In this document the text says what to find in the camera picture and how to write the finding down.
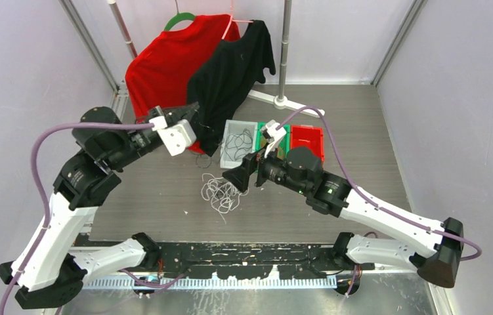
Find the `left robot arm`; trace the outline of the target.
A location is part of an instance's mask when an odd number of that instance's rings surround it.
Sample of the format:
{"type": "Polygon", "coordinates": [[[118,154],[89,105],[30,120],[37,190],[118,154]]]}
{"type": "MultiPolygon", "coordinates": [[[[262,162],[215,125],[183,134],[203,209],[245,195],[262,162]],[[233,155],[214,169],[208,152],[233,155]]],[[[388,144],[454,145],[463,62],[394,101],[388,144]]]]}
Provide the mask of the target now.
{"type": "Polygon", "coordinates": [[[198,103],[155,107],[141,123],[124,124],[113,109],[102,106],[85,112],[77,123],[57,125],[40,135],[30,164],[44,215],[20,256],[0,264],[7,295],[14,295],[24,310],[60,308],[97,278],[128,268],[157,268],[160,247],[143,232],[94,253],[71,254],[70,248],[121,182],[124,168],[159,147],[172,156],[183,153],[196,141],[199,115],[198,103]],[[71,130],[79,151],[62,166],[47,196],[37,155],[48,136],[63,130],[71,130]]]}

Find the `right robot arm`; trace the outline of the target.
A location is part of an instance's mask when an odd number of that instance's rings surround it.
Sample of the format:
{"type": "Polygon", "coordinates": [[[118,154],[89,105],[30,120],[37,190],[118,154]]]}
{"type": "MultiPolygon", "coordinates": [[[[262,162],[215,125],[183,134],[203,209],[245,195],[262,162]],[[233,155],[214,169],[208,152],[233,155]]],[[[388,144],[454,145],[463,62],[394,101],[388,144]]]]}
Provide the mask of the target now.
{"type": "Polygon", "coordinates": [[[388,236],[373,240],[340,233],[331,253],[336,267],[346,270],[368,263],[405,267],[429,283],[454,287],[463,251],[460,221],[428,219],[384,202],[325,171],[321,159],[304,146],[290,150],[284,159],[265,150],[247,154],[240,166],[224,171],[223,178],[245,192],[253,173],[257,187],[273,182],[304,196],[318,213],[356,221],[388,236]]]}

